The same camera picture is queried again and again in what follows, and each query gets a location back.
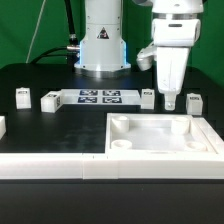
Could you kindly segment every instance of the white tray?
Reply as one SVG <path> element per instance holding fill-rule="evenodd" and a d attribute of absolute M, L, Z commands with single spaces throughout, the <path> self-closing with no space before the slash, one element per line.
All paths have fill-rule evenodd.
<path fill-rule="evenodd" d="M 172 132 L 172 121 L 175 119 L 189 121 L 189 131 L 185 134 Z M 123 122 L 126 119 L 126 125 L 129 130 L 115 130 L 113 122 Z M 112 144 L 115 141 L 129 141 L 132 143 L 132 149 L 119 147 L 113 149 Z M 190 115 L 141 115 L 141 114 L 108 114 L 106 152 L 126 155 L 140 155 L 147 153 L 218 153 L 208 140 L 205 133 L 198 124 L 198 120 Z"/>

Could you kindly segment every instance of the green backdrop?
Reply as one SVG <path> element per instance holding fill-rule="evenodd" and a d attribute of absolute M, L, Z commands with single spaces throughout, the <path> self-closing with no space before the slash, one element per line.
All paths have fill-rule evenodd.
<path fill-rule="evenodd" d="M 0 68 L 25 63 L 43 0 L 0 0 Z M 77 36 L 85 34 L 84 0 L 71 0 Z M 189 65 L 199 68 L 224 87 L 223 0 L 208 0 L 202 17 L 200 41 L 194 46 Z M 139 50 L 150 43 L 151 8 L 124 0 L 123 38 L 128 61 L 136 64 Z M 68 26 L 64 0 L 47 0 L 31 59 L 58 46 L 67 45 Z M 66 63 L 65 58 L 44 59 L 43 63 Z"/>

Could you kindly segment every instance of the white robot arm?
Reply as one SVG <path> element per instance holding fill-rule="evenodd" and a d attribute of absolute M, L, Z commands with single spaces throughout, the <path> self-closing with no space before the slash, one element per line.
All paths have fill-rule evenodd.
<path fill-rule="evenodd" d="M 137 62 L 141 70 L 157 61 L 157 82 L 165 94 L 165 109 L 174 110 L 180 93 L 191 47 L 200 36 L 202 0 L 133 0 L 142 6 L 153 5 L 153 42 L 140 51 Z"/>

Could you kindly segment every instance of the black tabletop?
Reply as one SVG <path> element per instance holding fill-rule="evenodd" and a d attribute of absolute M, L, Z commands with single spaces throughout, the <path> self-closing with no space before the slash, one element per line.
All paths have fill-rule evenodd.
<path fill-rule="evenodd" d="M 17 110 L 16 88 L 31 90 L 32 109 Z M 155 89 L 155 109 L 140 106 L 63 105 L 56 113 L 42 113 L 40 99 L 61 89 Z M 76 75 L 67 65 L 12 64 L 0 70 L 0 115 L 6 116 L 7 133 L 0 152 L 7 153 L 104 153 L 107 113 L 186 114 L 186 95 L 202 95 L 202 116 L 224 137 L 224 90 L 198 69 L 187 68 L 176 109 L 164 109 L 158 93 L 156 71 L 131 73 L 114 79 L 93 79 Z"/>
<path fill-rule="evenodd" d="M 113 80 L 80 77 L 66 65 L 12 64 L 0 70 L 0 115 L 7 133 L 0 152 L 104 152 L 108 112 L 168 113 L 154 70 L 134 70 Z M 16 110 L 15 89 L 31 89 L 31 110 Z M 138 106 L 64 105 L 41 113 L 40 98 L 51 90 L 156 90 L 155 110 Z M 175 114 L 186 114 L 186 94 L 199 93 L 202 116 L 224 136 L 224 90 L 198 69 L 188 68 Z M 221 224 L 222 180 L 1 180 L 1 223 Z"/>

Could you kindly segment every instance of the small white block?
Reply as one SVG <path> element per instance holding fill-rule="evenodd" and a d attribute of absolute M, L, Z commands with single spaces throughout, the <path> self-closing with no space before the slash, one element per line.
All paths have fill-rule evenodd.
<path fill-rule="evenodd" d="M 55 113 L 62 105 L 61 91 L 51 91 L 41 98 L 42 112 Z"/>
<path fill-rule="evenodd" d="M 5 132 L 6 132 L 5 117 L 0 116 L 0 139 L 3 137 Z"/>
<path fill-rule="evenodd" d="M 202 115 L 203 101 L 200 94 L 187 94 L 187 114 Z"/>
<path fill-rule="evenodd" d="M 29 88 L 16 89 L 16 108 L 17 109 L 31 108 L 30 89 Z"/>
<path fill-rule="evenodd" d="M 152 89 L 142 89 L 141 109 L 154 110 L 155 91 Z"/>

